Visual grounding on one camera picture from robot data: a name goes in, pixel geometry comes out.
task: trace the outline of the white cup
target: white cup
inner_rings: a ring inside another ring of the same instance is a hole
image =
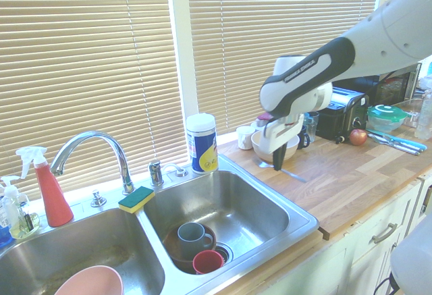
[[[243,150],[249,150],[252,148],[252,134],[255,133],[255,129],[252,126],[240,126],[236,130],[238,147]]]

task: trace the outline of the cabinet handle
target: cabinet handle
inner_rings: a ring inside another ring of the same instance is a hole
[[[372,241],[373,241],[373,243],[378,244],[378,243],[380,243],[380,242],[383,242],[383,241],[384,241],[385,239],[387,239],[389,236],[391,236],[391,235],[393,234],[393,232],[396,231],[396,228],[398,227],[398,224],[397,224],[397,223],[394,223],[394,224],[389,223],[389,225],[388,225],[387,227],[390,228],[390,231],[388,231],[386,234],[384,234],[384,235],[381,236],[381,237],[373,236],[373,237],[372,237]]]

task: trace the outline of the kitchen counter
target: kitchen counter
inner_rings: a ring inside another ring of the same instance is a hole
[[[428,149],[420,156],[414,156],[377,144],[370,138],[361,146],[353,146],[317,137],[308,148],[297,150],[283,164],[284,169],[302,176],[307,183],[272,168],[258,167],[252,161],[256,157],[254,151],[239,149],[237,141],[219,146],[219,153],[313,214],[319,220],[322,234],[313,233],[218,295],[246,294],[251,289],[257,290],[282,268],[293,269],[329,248],[343,238],[343,232],[358,219],[379,208],[432,168],[432,140],[416,139],[414,129],[406,126],[393,131],[392,135],[423,143]]]

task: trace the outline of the green scouring pad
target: green scouring pad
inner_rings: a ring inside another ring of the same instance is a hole
[[[119,201],[119,208],[133,214],[154,196],[155,192],[153,192],[153,190],[141,186],[133,193]]]

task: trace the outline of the cup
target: cup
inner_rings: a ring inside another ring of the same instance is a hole
[[[309,146],[309,144],[311,143],[309,135],[307,134],[307,127],[302,126],[302,130],[297,135],[300,138],[300,142],[298,143],[297,150],[307,148]]]
[[[196,254],[210,249],[213,245],[213,237],[205,233],[204,226],[200,223],[188,222],[183,224],[178,228],[177,235],[183,258],[186,260],[192,260]]]
[[[223,257],[214,250],[198,253],[192,262],[197,275],[211,273],[223,266]]]
[[[317,111],[310,111],[306,114],[304,116],[303,124],[306,126],[306,132],[309,135],[309,140],[313,142],[315,141],[315,133],[317,132],[319,113]]]
[[[252,148],[252,134],[255,129],[252,126],[240,126],[236,130],[238,147],[242,150],[250,150]]]

